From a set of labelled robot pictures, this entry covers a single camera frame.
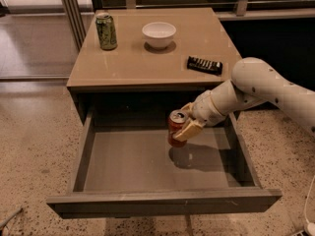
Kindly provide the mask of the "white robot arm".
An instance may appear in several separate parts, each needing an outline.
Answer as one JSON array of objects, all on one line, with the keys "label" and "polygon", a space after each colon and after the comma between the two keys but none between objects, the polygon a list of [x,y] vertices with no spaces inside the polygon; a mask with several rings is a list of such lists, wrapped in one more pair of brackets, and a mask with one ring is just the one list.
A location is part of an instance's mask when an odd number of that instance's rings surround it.
[{"label": "white robot arm", "polygon": [[182,107],[188,120],[172,137],[187,141],[229,113],[264,102],[274,104],[310,135],[315,134],[315,92],[288,81],[265,61],[249,57],[235,63],[229,80]]}]

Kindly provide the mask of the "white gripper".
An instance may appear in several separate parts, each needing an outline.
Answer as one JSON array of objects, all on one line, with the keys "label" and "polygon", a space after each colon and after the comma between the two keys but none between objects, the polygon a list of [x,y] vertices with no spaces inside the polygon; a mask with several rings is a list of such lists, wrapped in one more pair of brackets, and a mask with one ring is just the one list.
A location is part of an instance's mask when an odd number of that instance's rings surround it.
[{"label": "white gripper", "polygon": [[200,134],[205,124],[216,126],[225,119],[225,116],[216,109],[210,90],[206,90],[197,96],[193,103],[185,104],[182,110],[190,118],[179,131],[172,135],[179,142],[187,141]]}]

